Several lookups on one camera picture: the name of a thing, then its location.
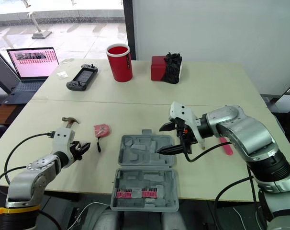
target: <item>laptop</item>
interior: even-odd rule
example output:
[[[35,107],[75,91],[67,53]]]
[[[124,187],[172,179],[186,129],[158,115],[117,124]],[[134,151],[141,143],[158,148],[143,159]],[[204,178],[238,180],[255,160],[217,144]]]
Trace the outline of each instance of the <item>laptop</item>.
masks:
[[[21,82],[4,104],[26,104],[59,65],[52,47],[7,49]]]

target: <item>red plastic cup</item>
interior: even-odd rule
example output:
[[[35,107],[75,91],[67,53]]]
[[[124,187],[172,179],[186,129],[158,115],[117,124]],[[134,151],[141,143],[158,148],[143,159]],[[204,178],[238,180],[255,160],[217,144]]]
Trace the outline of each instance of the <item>red plastic cup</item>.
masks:
[[[107,56],[116,81],[126,82],[132,78],[130,48],[126,44],[113,44],[107,48]]]

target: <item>laptop keyboard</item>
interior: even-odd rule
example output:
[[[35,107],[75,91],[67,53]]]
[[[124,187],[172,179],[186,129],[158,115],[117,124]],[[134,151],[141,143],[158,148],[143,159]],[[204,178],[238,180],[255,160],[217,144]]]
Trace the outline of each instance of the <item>laptop keyboard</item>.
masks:
[[[19,83],[15,87],[15,92],[35,92],[37,91],[43,82],[26,82],[26,83]]]

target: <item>white cable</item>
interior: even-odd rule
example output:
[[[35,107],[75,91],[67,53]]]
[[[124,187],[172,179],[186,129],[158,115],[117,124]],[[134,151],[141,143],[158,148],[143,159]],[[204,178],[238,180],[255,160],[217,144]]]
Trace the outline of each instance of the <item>white cable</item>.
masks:
[[[258,218],[257,218],[257,210],[255,211],[255,217],[256,217],[256,221],[257,221],[257,224],[258,224],[260,230],[262,230],[262,228],[261,228],[261,226],[260,226],[260,224],[259,224]]]
[[[101,202],[93,202],[93,203],[89,203],[87,206],[84,207],[84,209],[82,209],[82,211],[80,212],[79,216],[76,218],[75,222],[67,229],[67,230],[70,230],[75,224],[76,222],[78,221],[78,219],[80,218],[81,214],[83,213],[84,210],[86,210],[86,208],[90,205],[93,205],[93,204],[100,204],[100,205],[105,205],[105,206],[110,206],[110,205],[107,205],[107,204],[104,204],[104,203],[101,203]]]
[[[233,210],[239,215],[239,217],[241,219],[241,223],[243,225],[243,228],[244,228],[244,230],[246,230],[245,225],[244,225],[244,222],[243,222],[243,219],[242,219],[242,216],[240,215],[240,213],[234,207],[233,207]]]

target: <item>pink handle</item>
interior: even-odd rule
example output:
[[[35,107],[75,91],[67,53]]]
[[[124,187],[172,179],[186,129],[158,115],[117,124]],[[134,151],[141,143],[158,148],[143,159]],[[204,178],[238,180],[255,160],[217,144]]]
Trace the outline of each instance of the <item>pink handle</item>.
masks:
[[[227,142],[226,138],[220,138],[220,142],[221,143],[225,143]],[[233,151],[230,147],[230,145],[223,145],[223,150],[225,151],[225,153],[229,156],[233,155]]]

